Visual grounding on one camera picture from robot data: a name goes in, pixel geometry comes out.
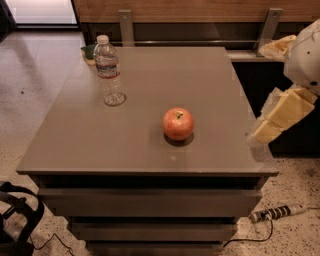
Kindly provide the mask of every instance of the white robot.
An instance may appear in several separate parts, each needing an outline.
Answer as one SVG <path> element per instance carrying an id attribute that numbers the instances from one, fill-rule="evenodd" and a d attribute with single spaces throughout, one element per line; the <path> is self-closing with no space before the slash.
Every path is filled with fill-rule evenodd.
<path id="1" fill-rule="evenodd" d="M 284 62 L 284 75 L 293 85 L 284 92 L 275 88 L 268 96 L 247 136 L 252 147 L 270 143 L 313 111 L 320 96 L 320 19 L 298 36 L 266 44 L 259 52 L 266 58 Z"/>

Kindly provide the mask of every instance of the black bag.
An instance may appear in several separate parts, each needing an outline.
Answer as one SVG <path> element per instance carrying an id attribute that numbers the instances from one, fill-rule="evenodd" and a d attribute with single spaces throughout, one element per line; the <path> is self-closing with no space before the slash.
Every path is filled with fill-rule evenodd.
<path id="1" fill-rule="evenodd" d="M 25 198 L 17 198 L 9 192 L 21 192 L 34 196 L 38 200 L 38 207 L 34 211 L 28 204 Z M 32 256 L 34 246 L 27 242 L 34 228 L 40 222 L 43 213 L 44 205 L 36 194 L 31 190 L 13 186 L 10 182 L 0 181 L 0 201 L 10 205 L 11 207 L 3 214 L 0 214 L 0 256 Z M 24 215 L 27 219 L 26 225 L 20 232 L 17 240 L 13 240 L 4 230 L 4 220 L 17 212 Z"/>

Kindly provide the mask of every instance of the bottle cap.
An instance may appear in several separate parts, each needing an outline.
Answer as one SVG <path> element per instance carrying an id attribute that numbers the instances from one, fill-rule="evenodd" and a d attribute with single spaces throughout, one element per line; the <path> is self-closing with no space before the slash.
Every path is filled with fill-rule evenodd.
<path id="1" fill-rule="evenodd" d="M 107 44 L 109 43 L 109 37 L 106 35 L 97 36 L 97 42 L 98 44 Z"/>

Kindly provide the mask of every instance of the red apple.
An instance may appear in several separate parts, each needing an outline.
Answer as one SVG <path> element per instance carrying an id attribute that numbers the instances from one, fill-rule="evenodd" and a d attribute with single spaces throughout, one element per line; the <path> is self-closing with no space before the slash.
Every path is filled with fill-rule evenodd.
<path id="1" fill-rule="evenodd" d="M 190 112 L 183 108 L 172 108 L 164 115 L 164 133 L 174 141 L 187 139 L 193 132 L 194 121 Z"/>

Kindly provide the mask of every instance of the terrazzo floor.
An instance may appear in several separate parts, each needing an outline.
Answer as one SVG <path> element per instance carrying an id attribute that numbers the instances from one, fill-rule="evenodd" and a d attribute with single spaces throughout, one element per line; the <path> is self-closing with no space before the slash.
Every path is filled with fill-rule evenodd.
<path id="1" fill-rule="evenodd" d="M 15 32 L 0 43 L 0 180 L 37 192 L 31 179 L 15 170 L 71 68 L 79 61 L 83 45 L 79 32 Z M 263 198 L 255 210 L 295 203 L 320 207 L 320 159 L 276 158 L 275 163 L 280 173 L 263 187 Z M 0 206 L 0 210 L 6 208 L 3 203 Z M 268 241 L 230 243 L 221 255 L 319 255 L 320 210 L 308 210 L 273 223 L 273 235 Z M 74 255 L 93 255 L 85 249 L 85 242 L 76 240 L 66 227 L 63 217 L 46 209 L 32 234 L 36 247 L 56 233 L 72 247 Z M 248 218 L 241 218 L 233 238 L 264 239 L 269 233 L 269 222 L 252 224 Z M 53 238 L 33 255 L 70 253 Z"/>

